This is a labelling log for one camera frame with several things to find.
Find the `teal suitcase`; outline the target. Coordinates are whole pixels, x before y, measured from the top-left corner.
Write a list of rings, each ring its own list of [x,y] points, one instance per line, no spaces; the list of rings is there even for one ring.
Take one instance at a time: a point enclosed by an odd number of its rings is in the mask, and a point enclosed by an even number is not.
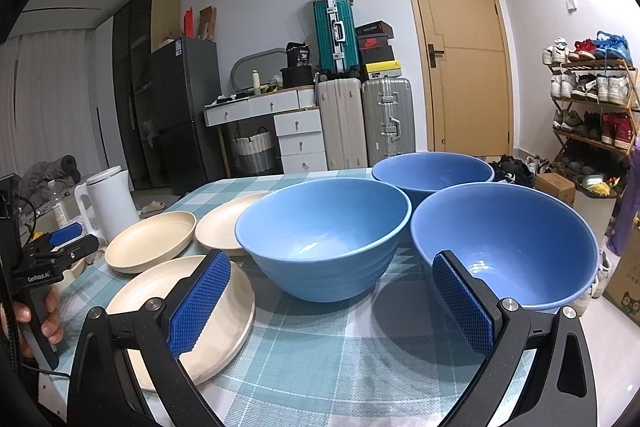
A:
[[[359,52],[349,0],[316,0],[314,24],[323,72],[337,76],[358,76]]]

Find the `printed cardboard box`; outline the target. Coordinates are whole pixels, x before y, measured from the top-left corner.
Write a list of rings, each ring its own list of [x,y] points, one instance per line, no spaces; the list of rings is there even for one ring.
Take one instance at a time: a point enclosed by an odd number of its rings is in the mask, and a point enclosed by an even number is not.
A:
[[[640,236],[633,229],[620,262],[605,288],[604,297],[625,317],[640,324]]]

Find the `teal checkered tablecloth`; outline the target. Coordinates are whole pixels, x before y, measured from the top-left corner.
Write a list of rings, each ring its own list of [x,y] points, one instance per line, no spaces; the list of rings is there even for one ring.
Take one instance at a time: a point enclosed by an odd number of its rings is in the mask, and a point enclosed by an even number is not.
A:
[[[402,242],[370,293],[307,303],[240,260],[256,311],[201,392],[228,426],[435,426],[480,365]]]

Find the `white electric kettle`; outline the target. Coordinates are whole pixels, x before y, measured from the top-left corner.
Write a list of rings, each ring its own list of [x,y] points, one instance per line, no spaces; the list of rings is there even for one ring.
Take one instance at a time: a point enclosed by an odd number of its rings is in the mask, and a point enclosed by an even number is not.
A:
[[[129,191],[129,174],[122,166],[103,170],[74,188],[86,232],[105,243],[140,221]]]

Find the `stack of shoe boxes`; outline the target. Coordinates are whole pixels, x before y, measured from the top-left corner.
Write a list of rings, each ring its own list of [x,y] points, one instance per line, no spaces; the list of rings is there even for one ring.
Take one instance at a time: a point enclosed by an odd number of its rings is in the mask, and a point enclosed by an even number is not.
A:
[[[401,64],[395,57],[393,27],[384,22],[366,23],[355,28],[362,75],[366,79],[397,78]]]

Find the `white drawer desk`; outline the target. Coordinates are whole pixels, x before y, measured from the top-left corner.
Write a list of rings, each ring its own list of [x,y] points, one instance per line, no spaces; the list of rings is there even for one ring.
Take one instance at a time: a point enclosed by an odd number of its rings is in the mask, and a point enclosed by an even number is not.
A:
[[[220,144],[224,144],[224,124],[259,117],[270,117],[273,121],[285,174],[328,170],[320,110],[313,87],[284,89],[204,107],[205,124],[218,131]]]

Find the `beige suitcase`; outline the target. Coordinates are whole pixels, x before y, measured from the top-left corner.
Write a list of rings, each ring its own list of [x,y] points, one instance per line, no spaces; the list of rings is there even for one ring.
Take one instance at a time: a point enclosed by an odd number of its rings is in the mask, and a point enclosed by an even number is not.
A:
[[[367,168],[360,80],[345,78],[320,82],[318,103],[328,168]]]

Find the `cream plate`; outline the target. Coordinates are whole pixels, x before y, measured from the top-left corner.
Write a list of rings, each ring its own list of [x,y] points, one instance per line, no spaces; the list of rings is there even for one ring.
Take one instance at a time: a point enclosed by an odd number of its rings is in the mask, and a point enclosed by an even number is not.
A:
[[[208,249],[223,251],[229,257],[246,256],[246,251],[235,238],[235,223],[248,207],[267,194],[267,191],[254,192],[231,199],[230,202],[210,210],[195,228],[198,243]]]
[[[204,259],[203,255],[189,256],[144,271],[115,295],[106,312],[134,312],[152,298],[166,298]],[[250,280],[236,263],[221,255],[170,321],[169,349],[194,384],[218,374],[239,353],[254,313]]]
[[[193,239],[198,219],[184,210],[141,220],[108,244],[104,259],[116,272],[139,274],[174,259]]]

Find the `silver suitcase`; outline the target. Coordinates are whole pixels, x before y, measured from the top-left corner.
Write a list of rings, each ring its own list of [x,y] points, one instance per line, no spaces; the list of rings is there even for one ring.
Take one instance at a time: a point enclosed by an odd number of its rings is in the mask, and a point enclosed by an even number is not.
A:
[[[367,80],[362,84],[364,129],[369,166],[416,150],[413,99],[405,78]]]

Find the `small brown cardboard box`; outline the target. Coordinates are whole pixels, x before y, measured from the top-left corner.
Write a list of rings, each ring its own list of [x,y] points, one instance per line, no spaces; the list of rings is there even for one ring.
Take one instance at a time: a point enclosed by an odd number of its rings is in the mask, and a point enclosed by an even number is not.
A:
[[[576,188],[569,179],[556,172],[539,173],[535,179],[535,188],[549,194],[570,207],[574,206]]]

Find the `blue bowl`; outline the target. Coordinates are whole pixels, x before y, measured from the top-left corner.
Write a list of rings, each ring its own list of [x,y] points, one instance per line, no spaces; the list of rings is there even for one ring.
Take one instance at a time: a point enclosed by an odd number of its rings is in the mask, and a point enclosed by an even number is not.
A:
[[[427,197],[450,186],[491,182],[495,171],[483,159],[447,152],[416,152],[389,157],[372,167],[375,180],[403,191],[416,210]]]
[[[582,216],[534,188],[495,182],[450,186],[413,211],[414,247],[427,265],[451,251],[499,298],[554,312],[596,279],[599,246]]]
[[[412,204],[393,185],[326,178],[272,192],[241,213],[238,243],[282,291],[312,303],[357,297],[382,277]]]

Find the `woven laundry basket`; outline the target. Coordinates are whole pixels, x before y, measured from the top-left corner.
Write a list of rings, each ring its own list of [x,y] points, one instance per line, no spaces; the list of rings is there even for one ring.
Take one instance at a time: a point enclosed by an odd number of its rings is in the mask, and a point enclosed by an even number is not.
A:
[[[258,132],[252,135],[242,135],[237,131],[233,143],[242,173],[253,176],[277,167],[276,146],[267,128],[259,127]]]

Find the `purple bag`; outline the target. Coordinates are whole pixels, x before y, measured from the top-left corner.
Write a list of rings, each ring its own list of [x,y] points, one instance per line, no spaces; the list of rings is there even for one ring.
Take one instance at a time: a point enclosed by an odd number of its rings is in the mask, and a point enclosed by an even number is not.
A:
[[[608,249],[617,256],[621,256],[626,248],[634,226],[634,216],[639,211],[639,169],[639,147],[636,146],[631,155],[629,179],[620,212],[608,238]]]

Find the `wooden door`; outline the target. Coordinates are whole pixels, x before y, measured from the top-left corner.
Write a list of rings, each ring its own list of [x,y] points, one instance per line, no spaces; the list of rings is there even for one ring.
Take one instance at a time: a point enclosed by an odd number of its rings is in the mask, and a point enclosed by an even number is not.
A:
[[[512,72],[499,0],[411,0],[427,144],[478,157],[513,148]]]

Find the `black refrigerator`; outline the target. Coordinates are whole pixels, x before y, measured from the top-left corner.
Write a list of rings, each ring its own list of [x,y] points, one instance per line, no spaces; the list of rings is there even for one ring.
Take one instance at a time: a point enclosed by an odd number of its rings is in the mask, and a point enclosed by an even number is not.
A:
[[[181,0],[129,0],[113,17],[120,141],[135,190],[178,195],[226,176],[204,108],[221,95],[217,45],[182,30]]]

